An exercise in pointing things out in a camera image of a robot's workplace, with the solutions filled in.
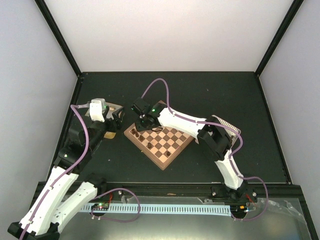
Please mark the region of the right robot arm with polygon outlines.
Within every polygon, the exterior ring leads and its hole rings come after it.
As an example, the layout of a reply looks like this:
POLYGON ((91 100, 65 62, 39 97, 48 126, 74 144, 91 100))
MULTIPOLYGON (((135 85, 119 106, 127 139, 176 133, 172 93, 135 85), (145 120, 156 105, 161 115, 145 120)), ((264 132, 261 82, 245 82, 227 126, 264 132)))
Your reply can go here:
POLYGON ((131 109, 138 114, 135 122, 138 131, 155 128, 172 128, 192 136, 209 160, 217 165, 226 188, 228 198, 240 201, 246 195, 247 181, 240 173, 233 158, 232 146, 240 138, 240 132, 223 125, 214 115, 208 119, 193 117, 164 103, 151 106, 142 98, 137 98, 131 109))

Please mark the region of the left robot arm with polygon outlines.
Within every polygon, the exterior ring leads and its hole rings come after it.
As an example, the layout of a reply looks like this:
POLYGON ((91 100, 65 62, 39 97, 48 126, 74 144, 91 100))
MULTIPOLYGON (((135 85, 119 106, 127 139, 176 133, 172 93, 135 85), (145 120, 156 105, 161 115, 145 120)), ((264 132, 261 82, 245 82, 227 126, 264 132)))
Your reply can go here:
POLYGON ((69 127, 66 142, 58 152, 51 174, 33 206, 20 221, 8 227, 8 233, 15 238, 57 240, 86 203, 93 198, 101 200, 107 195, 106 179, 91 173, 67 200, 63 200, 105 135, 114 134, 122 127, 123 106, 88 103, 83 107, 88 109, 85 116, 78 112, 81 106, 71 106, 80 125, 69 127))

